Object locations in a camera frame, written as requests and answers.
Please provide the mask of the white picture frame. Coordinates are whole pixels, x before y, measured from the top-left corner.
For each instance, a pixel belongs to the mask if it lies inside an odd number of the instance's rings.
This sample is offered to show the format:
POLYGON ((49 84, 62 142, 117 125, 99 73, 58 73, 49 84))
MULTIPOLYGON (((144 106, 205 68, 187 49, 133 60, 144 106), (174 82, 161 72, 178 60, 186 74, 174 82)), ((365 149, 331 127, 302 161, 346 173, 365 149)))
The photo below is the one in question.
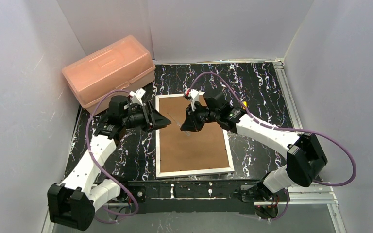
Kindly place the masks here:
POLYGON ((155 131, 156 178, 174 178, 234 172, 227 131, 206 124, 199 132, 180 130, 189 101, 182 94, 158 95, 157 110, 171 124, 155 131))

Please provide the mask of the yellow handled screwdriver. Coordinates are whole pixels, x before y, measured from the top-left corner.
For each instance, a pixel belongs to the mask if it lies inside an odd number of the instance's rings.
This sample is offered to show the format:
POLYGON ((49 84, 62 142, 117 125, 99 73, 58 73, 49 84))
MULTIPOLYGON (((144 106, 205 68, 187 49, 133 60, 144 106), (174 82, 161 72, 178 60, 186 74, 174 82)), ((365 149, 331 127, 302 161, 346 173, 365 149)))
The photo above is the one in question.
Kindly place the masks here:
POLYGON ((240 107, 223 104, 221 107, 203 106, 199 102, 186 108, 186 118, 181 131, 199 132, 205 124, 217 123, 223 130, 237 134, 237 124, 246 111, 240 107))

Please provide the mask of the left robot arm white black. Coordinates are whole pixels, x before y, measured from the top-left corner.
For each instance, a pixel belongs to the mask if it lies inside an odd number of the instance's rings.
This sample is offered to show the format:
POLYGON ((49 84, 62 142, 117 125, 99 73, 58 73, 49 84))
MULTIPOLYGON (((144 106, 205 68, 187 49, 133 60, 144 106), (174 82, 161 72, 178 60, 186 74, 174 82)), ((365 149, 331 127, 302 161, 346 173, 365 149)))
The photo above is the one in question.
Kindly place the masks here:
POLYGON ((86 150, 73 171, 60 183, 50 186, 47 192, 51 222, 85 231, 91 225, 95 213, 111 199, 132 193, 123 184, 117 184, 112 175, 93 186, 100 173, 104 173, 108 157, 115 151, 126 130, 139 127, 145 132, 162 129, 171 121, 159 113, 150 101, 143 103, 134 95, 114 96, 106 113, 100 118, 94 135, 87 138, 86 150))

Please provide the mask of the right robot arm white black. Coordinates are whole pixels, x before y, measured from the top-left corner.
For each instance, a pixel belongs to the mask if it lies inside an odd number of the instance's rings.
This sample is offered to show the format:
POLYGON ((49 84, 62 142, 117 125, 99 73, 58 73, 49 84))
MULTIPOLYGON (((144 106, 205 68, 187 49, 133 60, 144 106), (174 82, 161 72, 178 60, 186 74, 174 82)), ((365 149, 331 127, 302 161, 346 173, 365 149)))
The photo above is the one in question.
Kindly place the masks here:
POLYGON ((182 131, 198 132, 205 124, 217 123, 226 131, 266 145, 286 159, 285 166, 269 172, 253 187, 256 196, 266 198, 294 185, 309 187, 328 162, 313 133, 279 131, 262 120, 253 121, 243 108, 230 105, 222 93, 204 93, 205 106, 200 104, 200 93, 194 89, 187 90, 184 97, 191 103, 186 108, 182 131))

